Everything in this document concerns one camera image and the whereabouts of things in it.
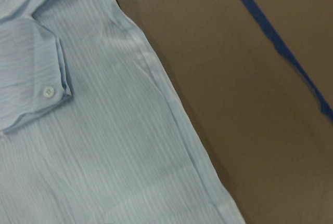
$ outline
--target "light blue fabric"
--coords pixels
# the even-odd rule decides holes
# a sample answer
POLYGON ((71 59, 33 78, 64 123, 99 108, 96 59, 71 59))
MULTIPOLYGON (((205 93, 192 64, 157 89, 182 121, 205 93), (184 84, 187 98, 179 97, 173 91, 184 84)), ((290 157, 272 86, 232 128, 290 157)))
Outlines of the light blue fabric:
POLYGON ((0 16, 1 224, 244 223, 116 0, 0 0, 0 16))

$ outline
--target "textured fabric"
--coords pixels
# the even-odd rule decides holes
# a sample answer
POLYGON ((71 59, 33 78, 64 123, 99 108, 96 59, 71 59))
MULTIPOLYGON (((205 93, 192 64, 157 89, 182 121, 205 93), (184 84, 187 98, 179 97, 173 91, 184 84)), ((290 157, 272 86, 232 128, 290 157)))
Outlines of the textured fabric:
POLYGON ((0 40, 0 223, 244 223, 158 57, 116 0, 40 2, 0 21, 26 34, 0 40))

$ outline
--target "clothing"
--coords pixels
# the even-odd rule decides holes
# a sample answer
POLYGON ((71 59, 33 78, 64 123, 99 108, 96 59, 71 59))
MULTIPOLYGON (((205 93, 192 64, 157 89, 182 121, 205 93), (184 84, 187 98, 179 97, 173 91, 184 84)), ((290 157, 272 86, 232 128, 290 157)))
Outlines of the clothing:
POLYGON ((244 223, 116 0, 0 0, 0 52, 0 223, 244 223))

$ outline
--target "white button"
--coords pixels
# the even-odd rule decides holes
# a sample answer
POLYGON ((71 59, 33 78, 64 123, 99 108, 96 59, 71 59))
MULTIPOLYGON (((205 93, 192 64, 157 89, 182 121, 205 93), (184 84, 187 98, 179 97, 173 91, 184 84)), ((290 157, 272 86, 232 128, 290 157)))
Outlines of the white button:
POLYGON ((45 98, 51 98, 54 96, 54 89, 51 86, 46 86, 43 90, 43 95, 45 98))

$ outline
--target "brown background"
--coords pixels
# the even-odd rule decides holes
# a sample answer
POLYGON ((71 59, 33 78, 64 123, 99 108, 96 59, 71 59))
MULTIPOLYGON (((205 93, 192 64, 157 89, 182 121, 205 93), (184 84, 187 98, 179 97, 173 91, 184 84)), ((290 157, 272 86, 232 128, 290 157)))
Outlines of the brown background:
MULTIPOLYGON (((256 0, 333 106, 333 0, 256 0)), ((333 124, 239 0, 118 0, 248 224, 333 223, 333 124)))

